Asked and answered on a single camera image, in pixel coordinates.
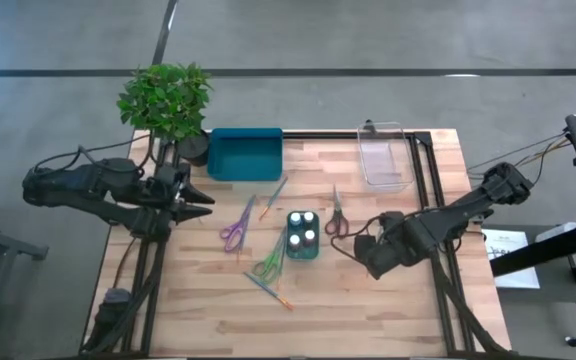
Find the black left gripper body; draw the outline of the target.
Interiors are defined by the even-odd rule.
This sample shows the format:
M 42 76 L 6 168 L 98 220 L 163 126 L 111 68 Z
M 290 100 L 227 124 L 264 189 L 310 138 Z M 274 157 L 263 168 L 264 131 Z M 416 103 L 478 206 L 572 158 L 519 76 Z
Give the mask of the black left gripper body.
M 191 205 L 182 198 L 183 183 L 190 178 L 188 163 L 165 163 L 145 180 L 140 189 L 141 213 L 135 223 L 136 237 L 162 239 L 169 236 L 169 223 L 174 222 L 173 206 L 177 203 Z

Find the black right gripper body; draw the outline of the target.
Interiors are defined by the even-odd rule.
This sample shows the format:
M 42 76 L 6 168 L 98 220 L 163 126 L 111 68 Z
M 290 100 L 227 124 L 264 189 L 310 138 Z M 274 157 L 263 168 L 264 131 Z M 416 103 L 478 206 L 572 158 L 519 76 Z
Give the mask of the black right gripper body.
M 423 222 L 401 212 L 385 212 L 379 218 L 383 232 L 376 240 L 372 262 L 366 268 L 374 279 L 397 266 L 412 267 L 425 259 L 433 247 L 433 237 Z

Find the red black scissors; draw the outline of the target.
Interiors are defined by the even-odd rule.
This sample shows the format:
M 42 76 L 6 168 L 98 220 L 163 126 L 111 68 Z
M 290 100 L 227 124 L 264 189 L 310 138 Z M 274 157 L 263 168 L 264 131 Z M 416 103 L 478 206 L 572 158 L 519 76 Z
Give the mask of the red black scissors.
M 333 186 L 333 213 L 324 226 L 325 233 L 331 236 L 345 237 L 349 233 L 349 223 L 342 211 L 341 198 L 336 186 Z

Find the purple scissors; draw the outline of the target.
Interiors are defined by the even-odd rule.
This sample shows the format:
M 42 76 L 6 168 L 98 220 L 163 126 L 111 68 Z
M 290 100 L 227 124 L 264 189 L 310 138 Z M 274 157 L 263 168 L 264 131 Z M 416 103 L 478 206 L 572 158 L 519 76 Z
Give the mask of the purple scissors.
M 224 241 L 224 251 L 232 253 L 239 251 L 244 243 L 247 227 L 250 219 L 252 208 L 255 204 L 256 196 L 252 195 L 243 210 L 240 218 L 233 224 L 223 228 L 219 235 Z

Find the small teal basket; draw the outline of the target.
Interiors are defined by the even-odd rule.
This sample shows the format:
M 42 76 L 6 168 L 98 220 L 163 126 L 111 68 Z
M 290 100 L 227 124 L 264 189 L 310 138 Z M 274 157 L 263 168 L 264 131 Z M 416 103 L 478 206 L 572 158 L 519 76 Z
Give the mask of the small teal basket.
M 294 227 L 290 224 L 289 218 L 290 218 L 290 214 L 293 212 L 298 212 L 301 214 L 302 223 L 298 227 Z M 298 251 L 291 251 L 288 247 L 288 239 L 287 239 L 286 255 L 292 260 L 312 261 L 312 260 L 316 259 L 318 254 L 319 254 L 319 245 L 320 245 L 320 221 L 319 221 L 319 217 L 315 212 L 310 211 L 310 212 L 314 213 L 314 221 L 312 222 L 311 225 L 307 225 L 304 223 L 303 214 L 305 212 L 308 212 L 308 211 L 299 210 L 299 211 L 293 211 L 293 212 L 291 212 L 287 216 L 287 237 L 289 239 L 289 237 L 292 234 L 297 234 L 300 236 L 302 243 L 301 243 L 301 248 Z M 307 230 L 314 230 L 316 233 L 316 242 L 313 246 L 306 246 L 305 245 L 304 233 Z

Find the green scissors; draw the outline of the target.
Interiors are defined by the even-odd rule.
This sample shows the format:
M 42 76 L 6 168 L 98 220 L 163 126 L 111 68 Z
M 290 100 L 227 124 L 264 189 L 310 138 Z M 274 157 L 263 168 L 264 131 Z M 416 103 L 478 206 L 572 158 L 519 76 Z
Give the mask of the green scissors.
M 260 279 L 265 285 L 273 283 L 277 279 L 279 268 L 280 256 L 280 236 L 277 239 L 273 250 L 266 256 L 266 258 L 254 265 L 252 273 Z

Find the blue rectangular bin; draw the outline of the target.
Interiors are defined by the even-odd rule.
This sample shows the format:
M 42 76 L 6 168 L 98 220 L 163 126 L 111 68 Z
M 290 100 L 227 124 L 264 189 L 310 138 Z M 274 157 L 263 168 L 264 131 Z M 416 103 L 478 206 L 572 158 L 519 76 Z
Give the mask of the blue rectangular bin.
M 217 181 L 277 181 L 283 173 L 281 128 L 215 128 L 207 173 Z

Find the clear plastic container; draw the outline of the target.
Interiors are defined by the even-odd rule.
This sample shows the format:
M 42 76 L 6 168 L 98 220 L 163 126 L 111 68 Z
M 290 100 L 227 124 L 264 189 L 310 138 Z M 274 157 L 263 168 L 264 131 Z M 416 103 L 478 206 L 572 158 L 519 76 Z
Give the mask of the clear plastic container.
M 360 162 L 367 187 L 378 192 L 402 192 L 415 179 L 409 140 L 399 123 L 373 122 L 376 136 L 363 131 L 364 123 L 357 129 Z

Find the green potted plant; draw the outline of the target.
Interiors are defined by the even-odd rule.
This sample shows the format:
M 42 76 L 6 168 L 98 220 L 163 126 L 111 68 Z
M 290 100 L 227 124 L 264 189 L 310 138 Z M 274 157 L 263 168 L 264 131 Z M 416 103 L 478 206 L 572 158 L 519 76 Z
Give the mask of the green potted plant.
M 176 145 L 196 167 L 207 164 L 210 138 L 203 128 L 210 102 L 211 74 L 195 63 L 157 64 L 124 84 L 117 107 L 120 120 Z

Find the white box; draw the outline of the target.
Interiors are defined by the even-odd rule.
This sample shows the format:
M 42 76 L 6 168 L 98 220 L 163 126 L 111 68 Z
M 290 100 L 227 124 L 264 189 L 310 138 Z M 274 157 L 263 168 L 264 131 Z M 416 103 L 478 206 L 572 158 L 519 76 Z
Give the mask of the white box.
M 561 235 L 563 233 L 572 231 L 574 229 L 576 229 L 576 222 L 566 222 L 561 225 L 557 225 L 549 230 L 539 233 L 536 236 L 535 241 L 541 242 L 553 238 L 555 236 Z

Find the black aluminium table frame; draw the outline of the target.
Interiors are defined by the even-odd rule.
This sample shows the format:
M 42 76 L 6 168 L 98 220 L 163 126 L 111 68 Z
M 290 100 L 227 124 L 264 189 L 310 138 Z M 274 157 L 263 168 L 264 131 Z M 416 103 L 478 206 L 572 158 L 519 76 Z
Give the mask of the black aluminium table frame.
M 438 294 L 434 273 L 457 270 L 454 255 L 439 254 L 380 279 L 352 261 L 353 242 L 322 238 L 312 261 L 286 259 L 278 291 L 290 311 L 244 276 L 273 249 L 287 216 L 310 210 L 322 221 L 333 212 L 333 186 L 353 228 L 375 228 L 387 210 L 412 212 L 468 189 L 457 135 L 412 132 L 414 181 L 402 192 L 367 187 L 354 131 L 286 134 L 283 170 L 289 177 L 261 221 L 280 182 L 214 180 L 205 168 L 192 182 L 215 203 L 212 213 L 175 227 L 163 257 L 160 285 L 138 310 L 117 351 L 152 358 L 388 358 L 443 357 L 479 343 L 453 304 Z M 220 231 L 235 223 L 256 195 L 240 262 L 226 253 Z

